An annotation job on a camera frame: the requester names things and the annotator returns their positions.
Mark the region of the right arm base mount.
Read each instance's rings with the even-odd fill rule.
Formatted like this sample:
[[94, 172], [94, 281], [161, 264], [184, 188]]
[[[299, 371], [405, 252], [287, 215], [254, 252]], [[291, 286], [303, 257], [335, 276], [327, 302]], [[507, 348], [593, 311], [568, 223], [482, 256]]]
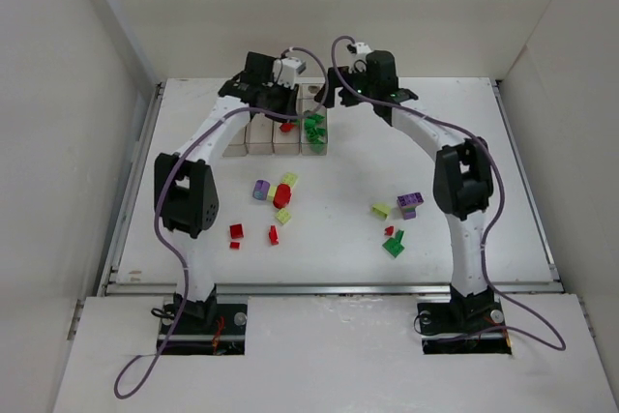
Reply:
[[511, 355], [504, 322], [498, 300], [471, 314], [452, 302], [422, 301], [417, 304], [414, 329], [422, 337], [425, 355]]

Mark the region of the purple round lego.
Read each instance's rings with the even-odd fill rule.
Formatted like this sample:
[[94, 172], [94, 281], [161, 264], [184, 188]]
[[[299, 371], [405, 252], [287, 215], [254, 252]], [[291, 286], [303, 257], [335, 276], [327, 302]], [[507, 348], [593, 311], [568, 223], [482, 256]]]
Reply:
[[252, 197], [256, 200], [266, 200], [270, 188], [271, 185], [268, 181], [257, 180], [252, 190]]

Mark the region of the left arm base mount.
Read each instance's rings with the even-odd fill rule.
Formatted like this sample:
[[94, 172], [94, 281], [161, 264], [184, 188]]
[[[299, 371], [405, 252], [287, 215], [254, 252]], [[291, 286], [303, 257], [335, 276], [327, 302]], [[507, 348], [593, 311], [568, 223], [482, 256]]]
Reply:
[[240, 356], [245, 354], [248, 305], [218, 303], [211, 298], [203, 318], [188, 314], [180, 316], [171, 330], [180, 303], [166, 303], [151, 309], [160, 320], [156, 349], [163, 346], [163, 355], [178, 356]]

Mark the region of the red lego piece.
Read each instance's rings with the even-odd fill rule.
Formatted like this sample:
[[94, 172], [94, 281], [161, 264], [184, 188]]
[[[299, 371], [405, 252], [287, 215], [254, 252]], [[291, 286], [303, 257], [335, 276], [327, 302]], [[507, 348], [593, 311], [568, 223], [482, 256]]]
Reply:
[[279, 126], [281, 133], [291, 133], [297, 128], [297, 124], [295, 122], [284, 122]]

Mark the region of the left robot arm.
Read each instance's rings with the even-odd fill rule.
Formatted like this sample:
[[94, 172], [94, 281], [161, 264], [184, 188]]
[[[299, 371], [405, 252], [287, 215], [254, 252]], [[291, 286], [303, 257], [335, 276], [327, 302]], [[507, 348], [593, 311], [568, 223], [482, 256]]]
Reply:
[[196, 133], [172, 154], [154, 163], [155, 230], [158, 239], [182, 263], [183, 280], [173, 297], [173, 312], [206, 321], [215, 315], [215, 285], [191, 278], [192, 259], [174, 241], [180, 233], [196, 239], [215, 222], [219, 198], [213, 163], [254, 115], [287, 123], [298, 118], [298, 77], [306, 63], [250, 52], [245, 67], [218, 91], [210, 113]]

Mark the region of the red round lego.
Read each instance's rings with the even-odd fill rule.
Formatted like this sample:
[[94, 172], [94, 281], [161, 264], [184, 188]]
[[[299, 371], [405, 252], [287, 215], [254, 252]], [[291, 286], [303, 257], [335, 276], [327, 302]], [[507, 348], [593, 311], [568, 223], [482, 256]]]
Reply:
[[288, 184], [281, 183], [277, 186], [274, 197], [273, 204], [277, 209], [285, 208], [291, 199], [292, 189]]

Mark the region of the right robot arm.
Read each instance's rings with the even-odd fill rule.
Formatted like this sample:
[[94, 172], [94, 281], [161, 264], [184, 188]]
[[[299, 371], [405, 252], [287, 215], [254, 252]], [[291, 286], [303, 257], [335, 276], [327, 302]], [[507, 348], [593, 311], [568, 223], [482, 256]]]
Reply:
[[424, 116], [413, 107], [419, 97], [402, 88], [394, 55], [365, 43], [347, 47], [348, 66], [329, 69], [326, 104], [372, 104], [373, 112], [391, 128], [411, 138], [434, 162], [432, 195], [446, 217], [453, 256], [451, 298], [492, 301], [482, 266], [486, 209], [493, 194], [490, 163], [481, 144], [464, 129]]

